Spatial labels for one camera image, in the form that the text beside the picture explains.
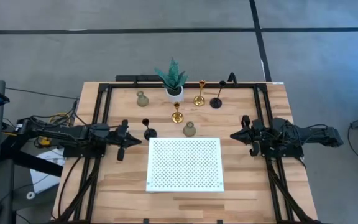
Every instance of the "black stand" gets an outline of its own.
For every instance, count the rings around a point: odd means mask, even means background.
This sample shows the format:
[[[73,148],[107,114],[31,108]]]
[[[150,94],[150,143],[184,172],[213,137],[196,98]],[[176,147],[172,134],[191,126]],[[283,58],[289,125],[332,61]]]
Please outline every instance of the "black stand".
[[[222,80],[219,82],[219,86],[221,86],[221,88],[219,89],[218,96],[212,98],[211,101],[209,101],[209,105],[211,105],[212,108],[218,109],[222,106],[222,101],[221,99],[219,99],[219,95],[221,94],[221,90],[225,85],[226,85],[225,81]]]
[[[149,140],[150,138],[155,138],[157,137],[157,132],[156,130],[149,128],[149,119],[145,118],[143,119],[142,123],[144,124],[144,126],[147,127],[147,130],[144,131],[144,138],[146,140]]]

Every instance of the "gray floor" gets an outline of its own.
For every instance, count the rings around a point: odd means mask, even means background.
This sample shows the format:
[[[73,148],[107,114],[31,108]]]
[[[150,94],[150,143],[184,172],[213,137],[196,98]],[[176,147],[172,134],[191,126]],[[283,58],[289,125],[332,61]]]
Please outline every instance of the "gray floor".
[[[261,27],[358,27],[358,2],[256,0]],[[0,0],[0,30],[252,27],[247,0]],[[305,147],[319,219],[358,223],[358,157],[347,127],[358,119],[358,32],[263,34],[272,80],[285,82],[295,123],[338,128],[344,146]],[[154,73],[174,57],[190,80],[263,81],[254,33],[0,35],[0,79],[7,86],[79,96],[84,81]],[[7,90],[5,117],[49,115],[72,101]],[[358,131],[351,132],[358,151]],[[29,152],[37,154],[31,147]],[[15,186],[28,184],[18,169]],[[15,207],[28,205],[15,195]],[[46,221],[56,189],[19,213]]]

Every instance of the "wooden table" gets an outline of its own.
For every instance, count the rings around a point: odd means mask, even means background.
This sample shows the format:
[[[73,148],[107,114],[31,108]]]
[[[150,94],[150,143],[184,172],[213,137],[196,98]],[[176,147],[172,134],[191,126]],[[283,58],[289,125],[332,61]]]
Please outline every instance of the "wooden table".
[[[98,82],[86,82],[83,86],[78,106],[78,116],[91,123]],[[284,85],[267,83],[273,116],[292,121],[290,105]],[[137,106],[137,91],[143,91],[150,99],[145,108]],[[109,146],[101,161],[98,186],[94,200],[93,223],[142,223],[149,218],[151,223],[275,223],[272,197],[265,160],[262,156],[251,157],[249,146],[229,137],[241,129],[242,115],[257,119],[254,94],[251,89],[223,89],[220,109],[209,106],[218,89],[204,89],[206,104],[197,107],[193,98],[199,89],[186,89],[185,102],[179,111],[183,113],[183,123],[175,124],[171,114],[175,111],[167,101],[163,88],[121,88],[113,89],[108,124],[118,125],[121,120],[129,120],[129,132],[142,144],[128,148],[123,162],[116,160],[117,146]],[[260,93],[262,108],[264,102]],[[100,119],[104,103],[101,105]],[[150,120],[150,128],[159,137],[184,137],[182,129],[187,121],[193,121],[197,128],[195,137],[221,138],[224,167],[223,193],[154,193],[145,191],[147,175],[148,141],[144,139],[145,126],[142,120]],[[59,190],[75,158],[66,160]],[[62,210],[68,206],[78,191],[83,167],[83,159],[74,168],[68,179],[62,198]],[[311,218],[317,218],[305,168],[295,159],[283,158],[288,188],[300,207]],[[280,193],[283,218],[286,218],[283,198]],[[53,214],[57,216],[58,197]],[[85,217],[88,196],[82,204],[81,217]]]

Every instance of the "white pegboard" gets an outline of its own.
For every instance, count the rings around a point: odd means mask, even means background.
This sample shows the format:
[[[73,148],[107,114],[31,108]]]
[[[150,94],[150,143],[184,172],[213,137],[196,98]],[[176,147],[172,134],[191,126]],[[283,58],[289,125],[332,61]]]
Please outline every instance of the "white pegboard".
[[[223,192],[219,138],[150,138],[148,192]]]

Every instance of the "black metal frame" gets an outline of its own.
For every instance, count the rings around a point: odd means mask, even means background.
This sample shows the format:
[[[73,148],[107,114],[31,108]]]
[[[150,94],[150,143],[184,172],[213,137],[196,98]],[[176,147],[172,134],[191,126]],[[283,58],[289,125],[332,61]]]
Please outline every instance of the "black metal frame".
[[[110,108],[110,103],[111,103],[111,95],[112,95],[113,89],[115,89],[115,88],[163,88],[162,83],[148,83],[148,82],[139,83],[138,82],[139,80],[141,80],[141,81],[144,81],[144,80],[160,81],[158,76],[155,76],[155,75],[151,75],[151,76],[148,76],[148,75],[139,75],[139,76],[123,75],[123,76],[117,76],[116,80],[119,80],[122,82],[132,82],[133,81],[133,83],[101,83],[101,84],[99,84],[98,95],[96,98],[96,104],[94,107],[94,113],[93,113],[93,119],[92,119],[93,124],[96,124],[98,122],[99,111],[100,111],[100,106],[101,106],[101,99],[102,99],[102,94],[104,91],[107,91],[107,95],[106,95],[106,101],[104,104],[102,123],[107,123],[109,108]],[[265,102],[265,109],[266,109],[267,117],[268,117],[268,123],[271,126],[272,120],[273,120],[273,115],[272,115],[272,109],[270,107],[267,85],[265,83],[238,83],[236,76],[233,73],[230,74],[228,81],[231,83],[227,83],[225,88],[250,88],[250,89],[253,89],[254,98],[255,98],[255,106],[256,106],[256,110],[257,110],[257,116],[258,116],[258,119],[260,119],[263,122],[263,112],[262,112],[262,106],[261,106],[260,97],[259,97],[259,93],[262,92],[264,102]],[[199,88],[200,86],[198,83],[186,83],[183,87],[184,88]],[[219,88],[219,87],[220,86],[218,83],[207,83],[204,86],[204,88]],[[97,169],[97,172],[99,172],[100,160],[101,160],[101,158],[99,157],[99,158],[96,158],[95,162],[94,162],[94,169]],[[266,161],[266,166],[268,168],[273,166],[270,158],[266,157],[265,161]],[[276,161],[277,161],[278,174],[280,176],[280,181],[281,181],[284,189],[286,191],[288,191],[282,160],[281,160],[281,158],[276,158]],[[90,164],[90,158],[87,157],[87,158],[85,158],[85,162],[84,162],[84,166],[83,166],[80,188],[82,188],[85,185],[85,182],[87,180],[89,164]],[[93,211],[97,182],[98,182],[98,179],[96,176],[96,178],[94,179],[94,181],[91,184],[91,190],[90,190],[89,199],[88,199],[88,207],[86,210],[86,220],[88,220],[88,221],[90,221],[92,218],[92,211]],[[275,182],[269,178],[269,184],[270,184],[270,191],[272,193],[272,201],[273,201],[273,207],[274,207],[274,212],[275,212],[275,219],[276,219],[277,223],[279,223],[281,221],[285,221],[282,219],[282,214],[280,211],[280,204],[278,201],[278,195],[277,195]],[[287,211],[288,221],[293,221],[294,217],[293,217],[292,209],[291,209],[290,204],[287,202],[287,200],[285,200],[285,208]],[[74,217],[73,217],[74,220],[80,219],[80,213],[81,213],[81,206],[78,206],[74,213]]]

